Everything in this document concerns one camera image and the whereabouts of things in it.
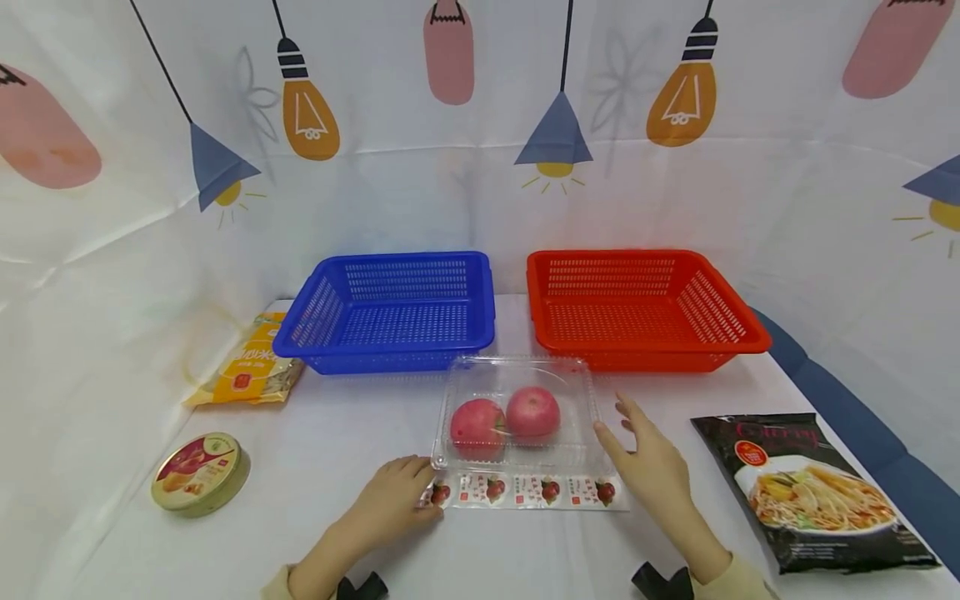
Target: tin lid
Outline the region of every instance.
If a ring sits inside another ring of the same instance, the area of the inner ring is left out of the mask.
[[[229,491],[225,484],[240,463],[240,443],[232,436],[222,432],[204,434],[163,462],[150,494],[167,511],[187,510],[214,501],[218,494]]]

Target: pink light bulb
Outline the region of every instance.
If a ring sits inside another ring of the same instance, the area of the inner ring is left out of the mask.
[[[883,0],[843,74],[854,98],[874,100],[904,89],[947,24],[956,0]]]
[[[100,153],[46,87],[0,64],[0,156],[13,170],[49,189],[89,183]]]
[[[458,106],[473,96],[473,25],[455,0],[437,0],[423,21],[423,47],[430,91]]]

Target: tabletop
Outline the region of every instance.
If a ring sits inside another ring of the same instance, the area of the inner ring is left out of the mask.
[[[529,314],[525,296],[498,296],[497,337],[485,353],[545,354]],[[302,558],[382,463],[429,455],[444,381],[443,373],[323,377],[307,370],[285,406],[196,410],[169,450],[209,431],[231,433],[252,458],[244,489],[217,513],[186,520],[153,504],[144,473],[139,492],[80,574],[74,597],[256,598],[281,564]],[[709,374],[596,374],[594,383],[606,422],[619,423],[613,393],[620,391],[674,442],[718,538],[759,568],[783,600],[960,597],[960,584],[945,568],[776,574],[772,555],[689,422],[707,415],[814,412],[769,355],[740,356]],[[629,440],[619,426],[614,430]],[[376,570],[395,599],[637,600],[630,579],[647,561],[667,577],[683,566],[636,505],[629,513],[448,509],[434,530],[369,556],[350,577],[360,584]]]

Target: sleeve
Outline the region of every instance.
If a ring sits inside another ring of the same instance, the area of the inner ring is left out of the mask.
[[[290,577],[291,564],[285,564],[267,586],[260,590],[260,600],[294,600],[287,587],[287,578]],[[333,592],[330,600],[337,600],[337,592]]]
[[[780,600],[760,574],[735,554],[724,574],[708,585],[701,586],[693,577],[690,583],[696,600]]]

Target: round tin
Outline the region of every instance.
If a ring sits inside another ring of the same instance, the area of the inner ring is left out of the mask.
[[[226,433],[207,433],[163,461],[150,495],[177,516],[209,515],[240,492],[249,474],[250,456],[240,443]]]

